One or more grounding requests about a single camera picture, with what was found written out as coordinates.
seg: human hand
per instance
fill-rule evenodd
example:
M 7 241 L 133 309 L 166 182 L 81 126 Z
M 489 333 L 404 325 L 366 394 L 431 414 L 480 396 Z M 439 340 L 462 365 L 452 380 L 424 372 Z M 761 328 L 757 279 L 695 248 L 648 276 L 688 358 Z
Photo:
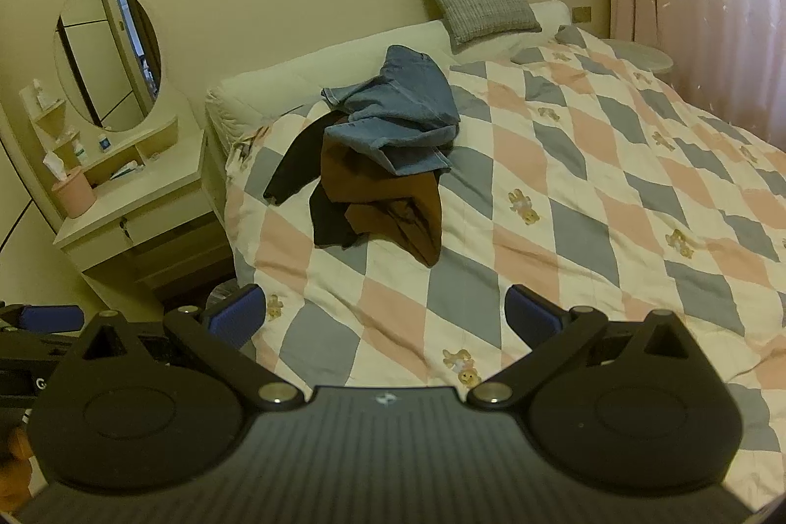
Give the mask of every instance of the human hand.
M 8 448 L 13 460 L 0 464 L 0 511 L 13 513 L 30 499 L 33 450 L 25 429 L 17 427 L 11 431 Z

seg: brown garment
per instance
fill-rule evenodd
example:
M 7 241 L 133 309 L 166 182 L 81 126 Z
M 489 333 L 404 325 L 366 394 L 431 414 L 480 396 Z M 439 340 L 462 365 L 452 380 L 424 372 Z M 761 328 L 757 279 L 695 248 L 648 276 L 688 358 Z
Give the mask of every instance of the brown garment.
M 372 159 L 325 137 L 322 186 L 332 202 L 350 203 L 357 234 L 378 234 L 432 267 L 442 249 L 442 202 L 434 172 L 394 176 Z

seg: wall switch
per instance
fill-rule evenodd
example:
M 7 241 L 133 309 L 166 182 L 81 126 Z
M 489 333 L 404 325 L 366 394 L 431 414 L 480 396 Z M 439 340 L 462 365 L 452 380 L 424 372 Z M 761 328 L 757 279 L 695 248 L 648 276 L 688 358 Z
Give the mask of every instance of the wall switch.
M 573 23 L 592 23 L 592 7 L 589 5 L 573 7 L 571 9 L 571 17 Z

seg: mirror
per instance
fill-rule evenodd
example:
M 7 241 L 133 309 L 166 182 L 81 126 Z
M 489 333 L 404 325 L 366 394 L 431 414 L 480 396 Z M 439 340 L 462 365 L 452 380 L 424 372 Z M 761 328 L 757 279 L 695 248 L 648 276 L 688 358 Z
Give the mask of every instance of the mirror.
M 150 113 L 161 83 L 161 56 L 139 1 L 67 0 L 54 52 L 65 94 L 87 121 L 122 132 Z

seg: clothes pile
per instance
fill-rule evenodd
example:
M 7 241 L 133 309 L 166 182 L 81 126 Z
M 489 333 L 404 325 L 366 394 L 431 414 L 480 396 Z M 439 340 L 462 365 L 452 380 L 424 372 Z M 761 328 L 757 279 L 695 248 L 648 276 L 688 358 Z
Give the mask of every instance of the clothes pile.
M 365 83 L 322 91 L 333 111 L 294 140 L 264 197 L 282 204 L 321 177 L 309 201 L 317 247 L 349 247 L 384 236 L 427 266 L 442 249 L 439 147 L 458 134 L 459 115 L 444 74 L 426 54 L 388 49 Z

